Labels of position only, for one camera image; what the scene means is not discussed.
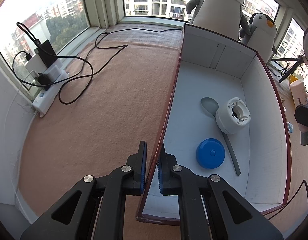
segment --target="penguin beak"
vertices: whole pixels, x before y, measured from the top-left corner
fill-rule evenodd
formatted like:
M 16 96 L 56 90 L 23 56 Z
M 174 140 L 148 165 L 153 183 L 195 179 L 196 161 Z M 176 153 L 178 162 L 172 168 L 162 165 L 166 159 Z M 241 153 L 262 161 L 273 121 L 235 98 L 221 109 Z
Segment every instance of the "penguin beak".
M 267 25 L 270 26 L 271 28 L 274 27 L 274 23 L 272 23 L 270 20 L 267 20 Z

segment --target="spoon handle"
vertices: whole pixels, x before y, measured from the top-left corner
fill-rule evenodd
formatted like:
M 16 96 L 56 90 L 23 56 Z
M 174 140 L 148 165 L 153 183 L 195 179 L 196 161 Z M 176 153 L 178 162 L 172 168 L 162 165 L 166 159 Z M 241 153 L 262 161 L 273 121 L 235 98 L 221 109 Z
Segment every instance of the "spoon handle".
M 233 162 L 233 165 L 234 165 L 234 169 L 235 169 L 236 175 L 239 176 L 239 175 L 241 175 L 241 170 L 239 169 L 238 162 L 237 162 L 237 159 L 236 159 L 233 147 L 231 145 L 231 142 L 230 142 L 227 134 L 222 132 L 222 135 L 223 135 L 224 140 L 226 142 L 227 148 L 229 149 L 229 152 L 230 152 L 230 155 L 231 155 L 231 158 L 232 158 L 232 162 Z

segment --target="gray spoon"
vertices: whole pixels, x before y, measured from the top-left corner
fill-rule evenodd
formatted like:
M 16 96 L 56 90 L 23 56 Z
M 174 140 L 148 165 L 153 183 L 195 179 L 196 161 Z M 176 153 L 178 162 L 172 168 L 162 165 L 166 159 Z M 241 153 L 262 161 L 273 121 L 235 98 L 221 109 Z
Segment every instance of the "gray spoon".
M 201 104 L 202 104 L 202 107 L 206 110 L 205 111 L 206 115 L 208 115 L 209 117 L 215 120 L 216 111 L 219 108 L 218 103 L 213 98 L 202 98 Z M 241 170 L 239 169 L 238 162 L 237 162 L 233 147 L 231 145 L 231 142 L 227 134 L 222 132 L 222 135 L 226 142 L 227 148 L 229 149 L 236 175 L 239 176 L 241 175 Z

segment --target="penguin plush toy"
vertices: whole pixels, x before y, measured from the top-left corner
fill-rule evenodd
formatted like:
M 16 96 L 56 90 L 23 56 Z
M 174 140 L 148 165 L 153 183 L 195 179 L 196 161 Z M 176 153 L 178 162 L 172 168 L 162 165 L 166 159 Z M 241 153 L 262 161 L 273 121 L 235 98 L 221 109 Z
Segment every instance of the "penguin plush toy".
M 272 52 L 278 54 L 274 47 L 274 39 L 276 36 L 276 25 L 272 18 L 263 13 L 255 13 L 249 20 L 250 33 L 241 29 L 239 34 L 242 43 L 255 49 L 262 57 L 264 62 L 268 62 L 272 56 Z
M 190 0 L 186 12 L 191 14 L 190 24 L 238 40 L 239 25 L 250 35 L 248 22 L 243 14 L 244 0 Z

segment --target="blue cap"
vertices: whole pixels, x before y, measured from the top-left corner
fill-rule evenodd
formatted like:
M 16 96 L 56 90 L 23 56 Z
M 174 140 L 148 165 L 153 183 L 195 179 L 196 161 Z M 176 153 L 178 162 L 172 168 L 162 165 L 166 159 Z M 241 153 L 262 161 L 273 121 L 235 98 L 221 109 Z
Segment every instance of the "blue cap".
M 205 169 L 219 167 L 225 159 L 225 149 L 219 140 L 209 138 L 200 143 L 196 150 L 196 160 Z

